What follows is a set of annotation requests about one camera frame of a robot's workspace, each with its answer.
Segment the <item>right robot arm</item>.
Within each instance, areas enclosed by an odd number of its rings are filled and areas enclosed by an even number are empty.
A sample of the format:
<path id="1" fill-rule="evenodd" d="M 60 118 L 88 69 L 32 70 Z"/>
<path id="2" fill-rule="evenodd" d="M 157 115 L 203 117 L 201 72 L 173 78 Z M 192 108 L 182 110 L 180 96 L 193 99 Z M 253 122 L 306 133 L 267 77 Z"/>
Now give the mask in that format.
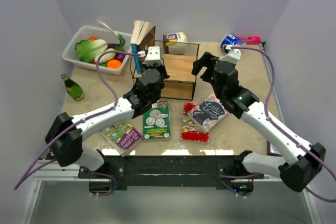
<path id="1" fill-rule="evenodd" d="M 216 97 L 224 108 L 244 121 L 280 152 L 280 156 L 259 155 L 244 151 L 238 155 L 227 178 L 248 178 L 254 174 L 264 174 L 280 178 L 295 192 L 301 192 L 322 170 L 316 160 L 324 160 L 326 149 L 320 143 L 311 144 L 296 135 L 270 112 L 265 112 L 264 104 L 250 90 L 239 85 L 236 60 L 232 54 L 215 57 L 206 52 L 193 63 L 192 74 L 205 72 L 201 79 L 212 85 Z"/>

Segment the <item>blue 26-storey treehouse book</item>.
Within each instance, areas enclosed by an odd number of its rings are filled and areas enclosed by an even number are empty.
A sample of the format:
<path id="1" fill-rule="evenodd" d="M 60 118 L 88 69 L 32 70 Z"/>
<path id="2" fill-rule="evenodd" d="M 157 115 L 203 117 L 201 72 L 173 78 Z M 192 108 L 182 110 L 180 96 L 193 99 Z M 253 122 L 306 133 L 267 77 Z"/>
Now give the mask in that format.
<path id="1" fill-rule="evenodd" d="M 133 32 L 132 32 L 130 44 L 131 44 L 132 53 L 137 54 L 138 51 L 139 51 L 139 49 L 138 49 L 139 46 L 137 44 L 137 40 L 138 40 L 138 37 L 139 37 L 139 35 L 141 33 L 141 30 L 143 28 L 144 21 L 135 20 L 133 22 L 133 24 L 134 24 L 134 27 L 133 27 Z M 133 59 L 134 59 L 134 63 L 135 63 L 136 72 L 138 74 L 141 74 L 142 73 L 142 67 L 141 67 L 139 56 L 134 56 Z"/>

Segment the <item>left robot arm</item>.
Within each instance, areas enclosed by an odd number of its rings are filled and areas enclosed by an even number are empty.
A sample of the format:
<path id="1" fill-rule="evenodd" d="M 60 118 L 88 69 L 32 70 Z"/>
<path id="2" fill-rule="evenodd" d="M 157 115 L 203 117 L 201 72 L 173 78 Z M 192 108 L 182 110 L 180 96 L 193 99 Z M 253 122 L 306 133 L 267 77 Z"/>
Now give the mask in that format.
<path id="1" fill-rule="evenodd" d="M 108 174 L 109 165 L 98 150 L 83 147 L 84 140 L 113 124 L 137 118 L 161 98 L 164 79 L 169 78 L 164 61 L 144 62 L 145 73 L 118 100 L 94 111 L 56 116 L 45 142 L 61 167 L 77 164 L 90 169 L 97 178 Z"/>

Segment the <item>dark Edward Tulane book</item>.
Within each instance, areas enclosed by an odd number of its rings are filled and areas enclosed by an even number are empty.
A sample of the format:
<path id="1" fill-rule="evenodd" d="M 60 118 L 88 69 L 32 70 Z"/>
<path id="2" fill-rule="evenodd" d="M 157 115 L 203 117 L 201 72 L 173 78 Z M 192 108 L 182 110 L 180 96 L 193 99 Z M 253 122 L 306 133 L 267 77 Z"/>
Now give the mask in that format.
<path id="1" fill-rule="evenodd" d="M 148 50 L 149 47 L 155 46 L 155 30 L 156 30 L 155 25 L 146 29 L 144 37 L 139 45 L 140 51 L 145 51 Z"/>

